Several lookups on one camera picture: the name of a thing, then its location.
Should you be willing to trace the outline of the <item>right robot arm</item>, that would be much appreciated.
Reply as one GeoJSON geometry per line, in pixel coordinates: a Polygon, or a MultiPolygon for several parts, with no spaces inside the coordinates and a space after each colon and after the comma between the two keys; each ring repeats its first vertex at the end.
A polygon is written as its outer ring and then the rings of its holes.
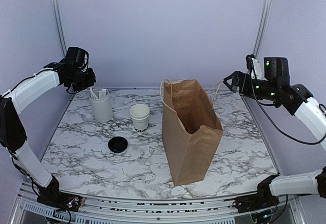
{"type": "MultiPolygon", "coordinates": [[[[286,138],[306,146],[325,148],[325,105],[301,83],[292,84],[288,59],[285,57],[264,57],[263,65],[253,54],[246,56],[247,72],[235,71],[224,78],[223,83],[232,92],[253,99],[273,127],[286,138]],[[270,101],[275,108],[286,111],[304,125],[313,140],[299,139],[276,125],[264,109],[263,101],[270,101]]],[[[255,211],[278,206],[279,198],[290,195],[317,195],[325,198],[325,168],[296,175],[276,174],[258,183],[257,191],[238,197],[234,207],[238,212],[255,211]]]]}

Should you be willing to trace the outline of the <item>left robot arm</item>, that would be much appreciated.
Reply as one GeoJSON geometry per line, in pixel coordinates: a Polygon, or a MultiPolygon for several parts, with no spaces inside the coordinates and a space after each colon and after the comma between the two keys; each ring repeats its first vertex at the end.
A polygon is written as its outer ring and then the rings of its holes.
{"type": "Polygon", "coordinates": [[[1,94],[1,145],[9,152],[17,170],[36,187],[37,200],[41,203],[72,208],[74,196],[60,191],[58,179],[45,169],[33,152],[25,127],[27,120],[22,114],[52,89],[64,86],[67,93],[76,94],[95,82],[89,53],[79,47],[69,47],[63,59],[45,65],[1,94]]]}

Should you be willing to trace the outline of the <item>single white sugar packet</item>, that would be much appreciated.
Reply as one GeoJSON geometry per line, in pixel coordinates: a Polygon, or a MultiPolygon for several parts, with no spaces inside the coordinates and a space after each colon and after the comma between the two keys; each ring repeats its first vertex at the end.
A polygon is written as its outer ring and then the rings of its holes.
{"type": "Polygon", "coordinates": [[[94,93],[93,89],[90,88],[90,96],[95,99],[96,98],[96,94],[94,93]]]}

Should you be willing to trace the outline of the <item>brown paper bag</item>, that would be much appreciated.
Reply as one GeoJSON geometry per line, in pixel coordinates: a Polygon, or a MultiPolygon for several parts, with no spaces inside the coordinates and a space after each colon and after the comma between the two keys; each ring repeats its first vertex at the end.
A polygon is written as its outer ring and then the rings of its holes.
{"type": "Polygon", "coordinates": [[[204,180],[223,136],[206,91],[197,80],[160,84],[162,142],[174,186],[204,180]]]}

